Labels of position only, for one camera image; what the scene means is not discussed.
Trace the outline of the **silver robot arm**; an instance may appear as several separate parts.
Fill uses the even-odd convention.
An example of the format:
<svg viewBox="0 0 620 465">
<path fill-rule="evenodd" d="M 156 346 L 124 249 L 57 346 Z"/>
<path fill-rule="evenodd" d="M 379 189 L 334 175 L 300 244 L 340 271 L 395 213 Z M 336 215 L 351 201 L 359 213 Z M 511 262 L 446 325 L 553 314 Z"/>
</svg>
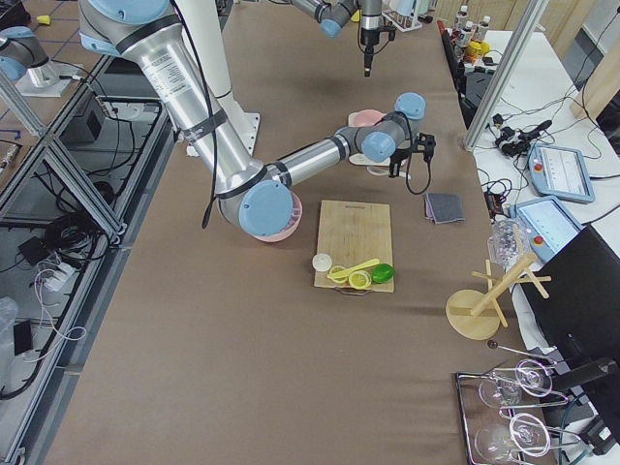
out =
<svg viewBox="0 0 620 465">
<path fill-rule="evenodd" d="M 335 4 L 321 0 L 292 0 L 291 4 L 313 17 L 324 34 L 330 38 L 337 37 L 354 14 L 360 12 L 357 45 L 363 54 L 366 78 L 371 76 L 374 56 L 395 40 L 396 28 L 386 23 L 383 3 L 380 0 L 343 0 Z"/>
<path fill-rule="evenodd" d="M 419 131 L 425 101 L 401 95 L 366 127 L 344 127 L 273 163 L 255 159 L 251 124 L 229 93 L 221 24 L 211 1 L 82 1 L 80 36 L 91 51 L 136 63 L 171 120 L 212 172 L 210 205 L 231 224 L 268 241 L 291 233 L 301 209 L 292 187 L 353 154 L 388 162 L 397 176 L 413 154 L 431 158 L 435 140 Z"/>
</svg>

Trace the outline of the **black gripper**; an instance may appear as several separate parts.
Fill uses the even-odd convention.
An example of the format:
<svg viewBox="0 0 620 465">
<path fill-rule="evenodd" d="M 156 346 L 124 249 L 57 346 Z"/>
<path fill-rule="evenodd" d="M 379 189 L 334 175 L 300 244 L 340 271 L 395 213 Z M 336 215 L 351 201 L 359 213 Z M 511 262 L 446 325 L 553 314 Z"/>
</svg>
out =
<svg viewBox="0 0 620 465">
<path fill-rule="evenodd" d="M 364 76 L 369 78 L 372 72 L 375 46 L 379 44 L 383 33 L 387 33 L 387 40 L 389 42 L 393 41 L 395 39 L 395 27 L 391 24 L 386 24 L 386 19 L 382 14 L 362 14 L 359 26 L 359 44 L 364 56 Z"/>
<path fill-rule="evenodd" d="M 388 176 L 390 178 L 398 177 L 403 170 L 402 166 L 405 164 L 405 160 L 409 159 L 413 154 L 422 154 L 424 162 L 430 165 L 434 156 L 435 146 L 436 141 L 433 135 L 419 133 L 410 141 L 408 147 L 397 148 L 389 157 Z"/>
</svg>

